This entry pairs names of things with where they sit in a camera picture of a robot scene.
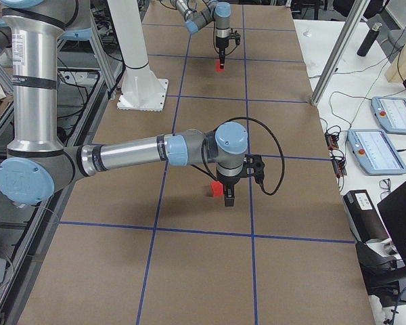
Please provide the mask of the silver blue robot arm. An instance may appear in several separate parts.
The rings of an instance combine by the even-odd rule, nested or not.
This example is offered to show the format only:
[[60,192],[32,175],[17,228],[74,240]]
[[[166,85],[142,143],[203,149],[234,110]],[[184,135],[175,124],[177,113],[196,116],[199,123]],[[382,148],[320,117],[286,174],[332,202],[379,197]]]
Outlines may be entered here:
[[[187,1],[170,2],[190,34],[214,22],[223,68],[229,40],[237,38],[230,29],[230,4],[208,1],[198,12]],[[215,163],[214,178],[223,184],[225,206],[234,205],[234,185],[246,177],[248,147],[247,131],[239,123],[228,121],[208,133],[188,130],[121,144],[63,147],[57,137],[57,42],[65,33],[90,39],[90,1],[0,3],[12,32],[14,87],[14,139],[0,164],[1,193],[15,202],[36,204],[97,172],[156,161],[174,166]],[[118,108],[161,111],[168,80],[150,69],[137,1],[108,3],[125,66]]]
[[191,35],[214,23],[212,40],[219,55],[217,69],[224,71],[229,42],[236,38],[231,28],[231,4],[224,1],[208,1],[204,2],[204,8],[198,11],[189,6],[189,1],[173,0],[169,3],[183,16],[185,27]]

